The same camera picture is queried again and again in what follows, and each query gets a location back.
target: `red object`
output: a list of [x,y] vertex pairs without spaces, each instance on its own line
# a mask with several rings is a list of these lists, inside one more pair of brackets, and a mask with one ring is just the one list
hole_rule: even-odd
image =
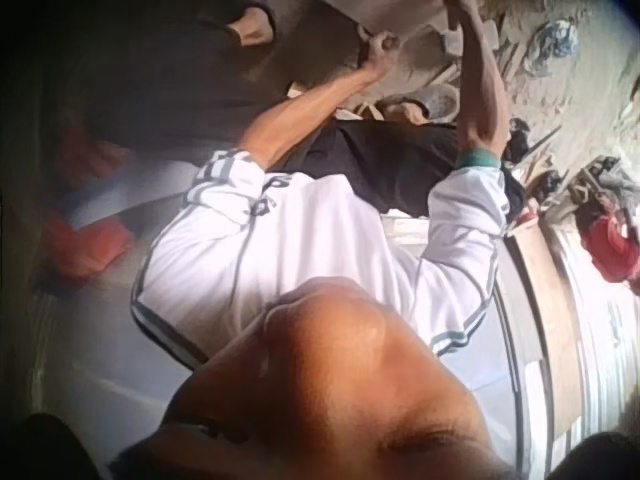
[[115,217],[74,231],[60,215],[50,213],[43,234],[48,263],[78,283],[104,271],[131,246],[129,231]]
[[617,222],[611,215],[598,218],[580,237],[607,282],[620,283],[638,276],[640,248],[618,233]]

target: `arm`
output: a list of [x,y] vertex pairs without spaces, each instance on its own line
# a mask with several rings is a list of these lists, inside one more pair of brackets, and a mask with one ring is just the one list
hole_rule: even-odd
[[240,141],[263,169],[318,128],[345,100],[382,78],[397,59],[399,42],[389,33],[370,41],[368,61],[355,72],[313,88],[258,116]]
[[509,209],[499,161],[508,130],[502,80],[472,0],[449,0],[448,6],[464,34],[462,153],[457,170],[429,195],[429,243],[417,294],[418,301],[429,299],[422,337],[431,339],[438,355],[466,346],[484,318],[496,274],[495,241],[504,233]]

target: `foot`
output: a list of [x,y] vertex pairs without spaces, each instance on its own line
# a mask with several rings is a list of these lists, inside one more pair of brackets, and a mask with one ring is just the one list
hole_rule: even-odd
[[265,45],[273,41],[273,27],[269,15],[262,8],[247,8],[242,18],[229,24],[229,27],[238,33],[243,47]]

